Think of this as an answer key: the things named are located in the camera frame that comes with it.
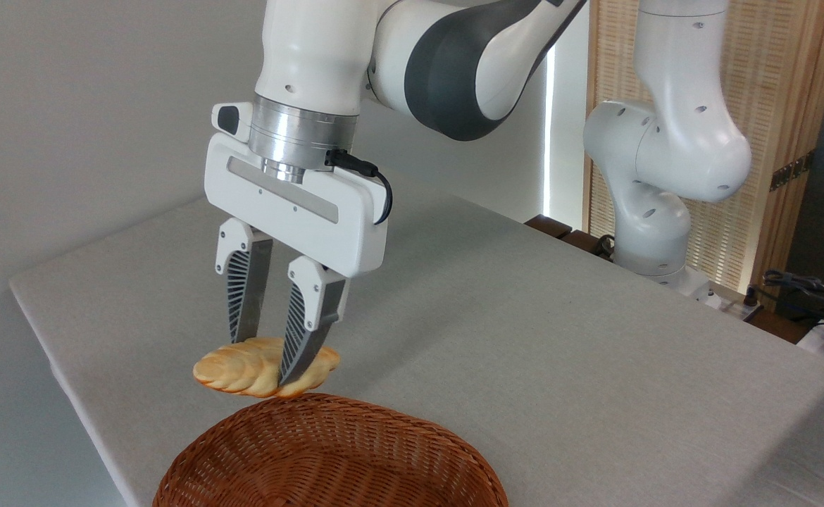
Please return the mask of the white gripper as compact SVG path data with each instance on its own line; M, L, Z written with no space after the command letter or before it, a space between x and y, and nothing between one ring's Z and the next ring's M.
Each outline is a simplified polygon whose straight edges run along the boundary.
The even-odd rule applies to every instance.
M263 160L246 144L214 134L205 193L210 204L234 216L220 225L215 262L225 276L232 343L256 336L273 238L303 254L287 267L291 291L279 369L280 387L296 382L342 317L347 278L383 262L387 222L376 222L385 189L342 168L306 171L300 184L283 182L263 172Z

